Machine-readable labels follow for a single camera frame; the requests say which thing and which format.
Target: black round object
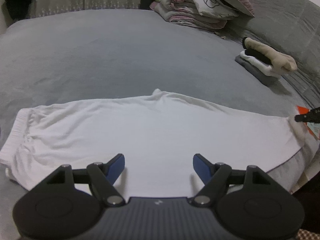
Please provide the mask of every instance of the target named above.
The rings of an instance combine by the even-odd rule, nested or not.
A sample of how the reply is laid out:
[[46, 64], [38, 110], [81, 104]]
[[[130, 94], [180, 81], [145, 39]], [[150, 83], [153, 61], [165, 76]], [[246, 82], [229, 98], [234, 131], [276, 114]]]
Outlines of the black round object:
[[99, 219], [98, 200], [80, 190], [30, 191], [12, 211], [20, 234], [32, 239], [66, 239], [90, 229]]
[[217, 204], [222, 225], [244, 239], [289, 239], [299, 230], [304, 210], [286, 193], [233, 192]]

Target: bed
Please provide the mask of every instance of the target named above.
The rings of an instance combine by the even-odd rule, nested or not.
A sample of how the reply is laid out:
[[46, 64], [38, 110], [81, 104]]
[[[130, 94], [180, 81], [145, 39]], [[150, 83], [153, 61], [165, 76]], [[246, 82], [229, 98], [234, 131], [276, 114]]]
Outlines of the bed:
[[[256, 17], [230, 21], [225, 40], [143, 10], [85, 10], [15, 23], [0, 37], [0, 147], [21, 108], [150, 95], [156, 88], [281, 117], [294, 105], [319, 106], [320, 8], [308, 0], [250, 1]], [[244, 36], [293, 56], [299, 71], [263, 86], [234, 61]], [[314, 157], [303, 147], [269, 175], [291, 190]], [[1, 239], [19, 237], [11, 211], [25, 192], [1, 165]]]

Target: brown checkered fabric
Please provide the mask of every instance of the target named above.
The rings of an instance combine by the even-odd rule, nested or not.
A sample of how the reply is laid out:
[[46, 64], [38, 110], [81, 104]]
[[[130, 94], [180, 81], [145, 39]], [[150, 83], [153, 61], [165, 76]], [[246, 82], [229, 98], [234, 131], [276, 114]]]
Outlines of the brown checkered fabric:
[[297, 234], [297, 240], [320, 240], [320, 235], [300, 229]]

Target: mattress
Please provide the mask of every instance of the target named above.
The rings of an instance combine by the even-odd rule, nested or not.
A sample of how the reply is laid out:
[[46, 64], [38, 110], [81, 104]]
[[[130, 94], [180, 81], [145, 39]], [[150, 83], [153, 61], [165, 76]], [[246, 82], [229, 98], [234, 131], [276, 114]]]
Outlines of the mattress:
[[[306, 106], [283, 78], [268, 88], [236, 63], [241, 44], [167, 23], [153, 11], [87, 10], [23, 20], [0, 36], [0, 48], [0, 146], [21, 108], [149, 95], [155, 88], [264, 115], [286, 117], [294, 105]], [[302, 148], [269, 174], [290, 190], [313, 157]], [[2, 239], [19, 236], [11, 211], [24, 193], [1, 166]]]

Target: white folded garment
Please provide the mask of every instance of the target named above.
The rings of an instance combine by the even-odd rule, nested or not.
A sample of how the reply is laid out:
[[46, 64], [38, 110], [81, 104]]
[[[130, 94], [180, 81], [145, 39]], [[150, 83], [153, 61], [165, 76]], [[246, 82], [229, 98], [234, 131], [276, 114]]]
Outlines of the white folded garment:
[[30, 190], [61, 164], [85, 168], [123, 153], [126, 171], [115, 186], [125, 198], [192, 196], [203, 186], [192, 168], [196, 153], [234, 169], [269, 171], [300, 147], [287, 118], [155, 90], [21, 109], [0, 162]]
[[263, 63], [262, 61], [258, 60], [257, 58], [253, 56], [248, 56], [245, 54], [244, 50], [240, 52], [240, 57], [251, 63], [253, 66], [255, 66], [258, 70], [260, 70], [263, 74], [266, 76], [276, 77], [280, 78], [281, 75], [275, 73], [273, 71], [273, 68], [271, 65], [268, 65], [266, 63]]

